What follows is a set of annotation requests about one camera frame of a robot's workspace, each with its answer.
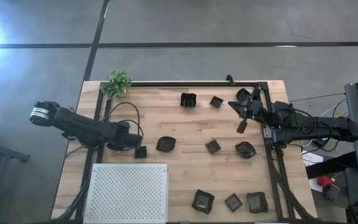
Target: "white perforated panel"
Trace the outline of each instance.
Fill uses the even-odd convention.
[[[84,223],[165,223],[166,164],[94,164]]]

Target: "black clamp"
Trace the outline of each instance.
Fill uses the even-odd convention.
[[[231,75],[227,75],[226,81],[229,81],[230,85],[232,85],[232,86],[236,85],[236,83],[234,82],[233,77]]]

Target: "gray floor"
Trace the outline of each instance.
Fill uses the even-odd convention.
[[[0,1],[0,44],[92,43],[102,4]],[[109,5],[101,36],[101,42],[212,41],[358,41],[358,1],[118,0]],[[0,223],[48,220],[67,141],[28,118],[38,100],[76,106],[89,53],[0,49],[0,145],[31,154],[28,164],[9,168]],[[229,73],[237,80],[282,79],[295,100],[342,93],[344,84],[358,82],[358,47],[99,49],[91,80],[103,80],[112,69],[128,70],[134,80],[222,80]],[[343,98],[294,105],[318,116]],[[349,150],[341,144],[337,153]],[[319,216],[331,209],[342,217],[342,210],[335,212],[340,208],[315,198]]]

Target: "green plant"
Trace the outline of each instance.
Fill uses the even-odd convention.
[[[108,82],[104,83],[100,87],[100,90],[104,94],[107,94],[109,99],[125,96],[128,87],[130,87],[132,83],[128,72],[121,70],[113,70],[110,76],[106,75],[106,80]]]

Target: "robotic arm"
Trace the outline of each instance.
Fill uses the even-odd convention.
[[[229,102],[241,121],[237,132],[244,133],[247,119],[266,125],[272,130],[272,146],[281,149],[295,140],[333,138],[340,141],[358,140],[358,128],[349,118],[319,118],[298,110],[284,102],[271,104],[271,111],[259,100],[260,89],[255,88],[243,102]]]
[[[63,131],[63,137],[75,136],[87,148],[107,143],[109,149],[127,151],[140,148],[142,143],[142,136],[129,133],[128,122],[95,121],[51,101],[38,101],[30,122],[38,126],[54,126]]]

